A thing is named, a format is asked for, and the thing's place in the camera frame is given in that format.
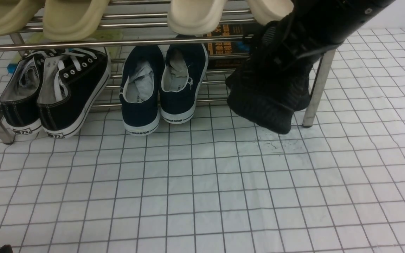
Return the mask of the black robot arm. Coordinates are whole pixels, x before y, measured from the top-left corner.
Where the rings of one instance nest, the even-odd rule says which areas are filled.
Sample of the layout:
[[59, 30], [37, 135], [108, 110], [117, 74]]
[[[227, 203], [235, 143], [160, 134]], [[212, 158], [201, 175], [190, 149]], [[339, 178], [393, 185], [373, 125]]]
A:
[[341, 45], [392, 3], [392, 0], [294, 0], [283, 43], [297, 56], [323, 53]]

